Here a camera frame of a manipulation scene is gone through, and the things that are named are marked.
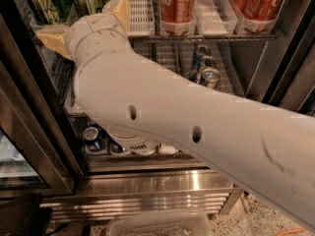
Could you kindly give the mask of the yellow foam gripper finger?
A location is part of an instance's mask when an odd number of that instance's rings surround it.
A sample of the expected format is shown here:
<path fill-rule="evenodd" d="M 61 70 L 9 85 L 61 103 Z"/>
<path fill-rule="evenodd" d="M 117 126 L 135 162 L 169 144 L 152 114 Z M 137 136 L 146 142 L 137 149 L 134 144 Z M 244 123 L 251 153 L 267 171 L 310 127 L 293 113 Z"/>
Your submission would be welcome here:
<path fill-rule="evenodd" d="M 71 60 L 65 46 L 65 35 L 68 27 L 66 26 L 45 26 L 36 29 L 34 32 L 45 47 L 53 50 L 61 56 Z"/>
<path fill-rule="evenodd" d="M 131 5 L 129 0 L 109 0 L 102 8 L 104 14 L 115 16 L 126 32 L 130 30 Z"/>

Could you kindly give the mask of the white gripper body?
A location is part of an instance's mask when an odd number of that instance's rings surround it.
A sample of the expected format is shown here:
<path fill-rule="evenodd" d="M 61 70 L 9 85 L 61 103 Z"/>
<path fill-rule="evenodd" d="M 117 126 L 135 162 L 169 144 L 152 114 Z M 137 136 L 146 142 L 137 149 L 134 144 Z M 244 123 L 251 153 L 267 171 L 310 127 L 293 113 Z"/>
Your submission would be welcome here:
<path fill-rule="evenodd" d="M 94 14 L 76 21 L 66 32 L 65 47 L 79 70 L 94 59 L 127 65 L 134 59 L 127 32 L 113 15 Z"/>

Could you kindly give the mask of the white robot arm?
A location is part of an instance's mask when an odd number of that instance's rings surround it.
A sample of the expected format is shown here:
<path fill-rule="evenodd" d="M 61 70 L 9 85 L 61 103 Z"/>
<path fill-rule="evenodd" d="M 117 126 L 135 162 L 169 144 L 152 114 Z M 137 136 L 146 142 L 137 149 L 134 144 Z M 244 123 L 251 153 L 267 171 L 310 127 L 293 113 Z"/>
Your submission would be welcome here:
<path fill-rule="evenodd" d="M 315 118 L 199 86 L 137 54 L 117 17 L 78 19 L 64 47 L 81 109 L 107 132 L 172 142 L 315 232 Z"/>

